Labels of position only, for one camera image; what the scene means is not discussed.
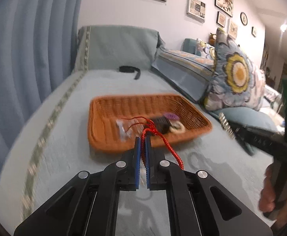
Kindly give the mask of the right hand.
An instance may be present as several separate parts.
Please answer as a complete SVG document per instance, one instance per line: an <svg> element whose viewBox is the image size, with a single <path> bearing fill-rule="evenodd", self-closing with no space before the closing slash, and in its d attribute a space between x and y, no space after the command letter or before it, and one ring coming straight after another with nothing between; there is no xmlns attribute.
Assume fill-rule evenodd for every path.
<svg viewBox="0 0 287 236"><path fill-rule="evenodd" d="M259 210L263 213L271 212L275 208L275 191L270 182L272 177L273 164L270 164L265 171L264 187L260 193ZM279 210L276 217L275 226L278 228L287 224L287 199L285 205Z"/></svg>

